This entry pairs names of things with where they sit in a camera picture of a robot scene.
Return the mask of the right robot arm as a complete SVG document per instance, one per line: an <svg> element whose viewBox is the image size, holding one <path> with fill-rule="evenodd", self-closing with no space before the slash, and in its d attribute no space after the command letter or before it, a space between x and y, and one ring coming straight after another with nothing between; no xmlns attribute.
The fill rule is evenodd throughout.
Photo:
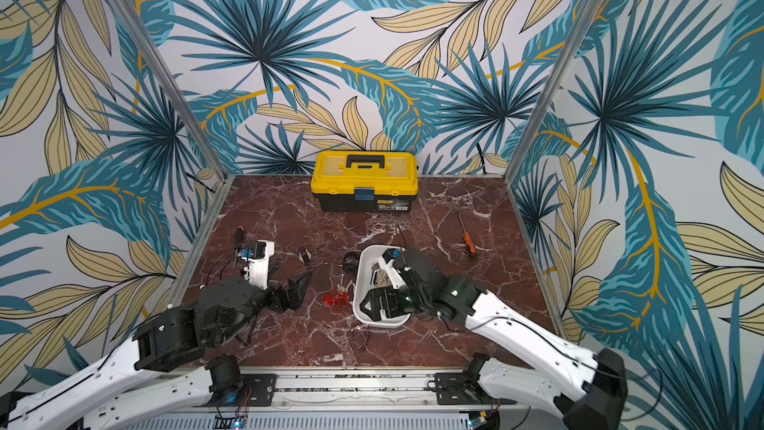
<svg viewBox="0 0 764 430"><path fill-rule="evenodd" d="M465 275L445 275L415 249L371 245L358 255L353 312L377 328L429 316L504 348L517 367L477 354L460 388L559 418L568 429L617 429L628 397L624 360L581 348L521 316Z"/></svg>

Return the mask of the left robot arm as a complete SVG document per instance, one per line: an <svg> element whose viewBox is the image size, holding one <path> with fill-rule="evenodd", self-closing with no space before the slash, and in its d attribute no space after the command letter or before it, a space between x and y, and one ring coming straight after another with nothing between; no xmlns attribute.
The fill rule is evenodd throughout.
<svg viewBox="0 0 764 430"><path fill-rule="evenodd" d="M203 358L208 348L228 344L260 311L300 308L312 274L288 286L260 289L231 276L201 290L199 298L143 322L107 356L48 389L12 402L1 398L3 429L66 429L123 390Z"/></svg>

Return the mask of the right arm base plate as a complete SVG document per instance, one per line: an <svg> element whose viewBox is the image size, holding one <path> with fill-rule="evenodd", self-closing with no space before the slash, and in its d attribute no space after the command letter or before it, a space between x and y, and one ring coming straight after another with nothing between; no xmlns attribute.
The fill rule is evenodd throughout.
<svg viewBox="0 0 764 430"><path fill-rule="evenodd" d="M488 360L487 354L474 354L462 371L436 373L427 388L436 394L439 405L516 404L512 399L492 398L479 385L479 372Z"/></svg>

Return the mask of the dark brown strap watch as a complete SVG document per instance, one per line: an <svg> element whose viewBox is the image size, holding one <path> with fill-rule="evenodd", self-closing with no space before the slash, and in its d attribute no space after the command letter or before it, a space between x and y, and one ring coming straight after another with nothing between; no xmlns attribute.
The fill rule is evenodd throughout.
<svg viewBox="0 0 764 430"><path fill-rule="evenodd" d="M300 262L304 264L304 266L308 266L314 262L314 258L312 258L312 253L310 253L310 250L306 247L300 247L298 248L298 258L300 259Z"/></svg>

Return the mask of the red transparent watch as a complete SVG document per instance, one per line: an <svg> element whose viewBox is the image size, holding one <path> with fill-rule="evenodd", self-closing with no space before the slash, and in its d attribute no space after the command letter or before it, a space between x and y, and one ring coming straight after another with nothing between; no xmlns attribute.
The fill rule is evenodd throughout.
<svg viewBox="0 0 764 430"><path fill-rule="evenodd" d="M322 295L322 302L330 308L345 307L351 304L350 296L344 292L328 292Z"/></svg>

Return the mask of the white plastic storage tray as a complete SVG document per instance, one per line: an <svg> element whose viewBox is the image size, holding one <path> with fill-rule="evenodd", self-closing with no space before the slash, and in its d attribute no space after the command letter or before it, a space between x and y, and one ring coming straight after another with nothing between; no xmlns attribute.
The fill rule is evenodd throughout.
<svg viewBox="0 0 764 430"><path fill-rule="evenodd" d="M400 251L403 248L371 245L359 255L352 308L354 316L366 326L393 330L404 326L411 317L404 313L394 288L403 281L390 281L388 274L390 262Z"/></svg>

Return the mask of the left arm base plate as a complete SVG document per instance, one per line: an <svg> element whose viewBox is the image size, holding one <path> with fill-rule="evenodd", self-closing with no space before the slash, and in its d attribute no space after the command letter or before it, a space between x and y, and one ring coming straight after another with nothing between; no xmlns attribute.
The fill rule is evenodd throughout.
<svg viewBox="0 0 764 430"><path fill-rule="evenodd" d="M270 407L278 376L274 373L242 372L234 356L218 356L199 367L203 377L210 377L205 397L197 407Z"/></svg>

